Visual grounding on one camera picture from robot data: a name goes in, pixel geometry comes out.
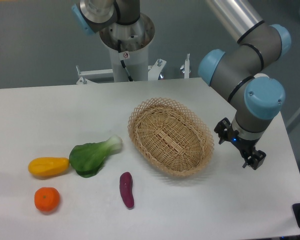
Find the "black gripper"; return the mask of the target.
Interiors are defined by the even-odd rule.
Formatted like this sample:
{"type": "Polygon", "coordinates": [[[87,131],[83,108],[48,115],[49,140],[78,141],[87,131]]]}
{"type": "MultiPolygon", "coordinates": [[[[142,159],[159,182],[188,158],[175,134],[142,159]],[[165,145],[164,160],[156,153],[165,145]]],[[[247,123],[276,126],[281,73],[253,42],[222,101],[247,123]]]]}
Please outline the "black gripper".
{"type": "Polygon", "coordinates": [[[218,144],[224,142],[231,142],[240,152],[241,157],[244,159],[243,168],[249,166],[253,170],[257,170],[264,162],[266,153],[261,150],[256,150],[255,145],[257,140],[247,140],[239,137],[237,130],[231,129],[231,123],[228,118],[223,118],[217,123],[214,132],[218,135],[218,144]]]}

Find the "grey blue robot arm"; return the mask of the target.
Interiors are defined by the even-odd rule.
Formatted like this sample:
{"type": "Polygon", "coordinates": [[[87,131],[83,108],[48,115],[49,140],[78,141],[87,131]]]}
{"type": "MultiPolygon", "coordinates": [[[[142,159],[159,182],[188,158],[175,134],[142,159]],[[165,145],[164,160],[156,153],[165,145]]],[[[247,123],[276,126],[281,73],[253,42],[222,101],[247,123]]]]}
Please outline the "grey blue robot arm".
{"type": "MultiPolygon", "coordinates": [[[[231,54],[214,49],[198,66],[198,75],[236,110],[232,121],[222,119],[214,131],[220,142],[239,150],[246,166],[257,169],[266,154],[256,143],[286,98],[277,80],[259,73],[287,53],[291,36],[279,24],[266,24],[246,0],[207,4],[239,46],[231,54]]],[[[138,0],[80,0],[71,10],[84,32],[99,34],[109,49],[116,82],[150,79],[147,47],[155,28],[138,0]]]]}

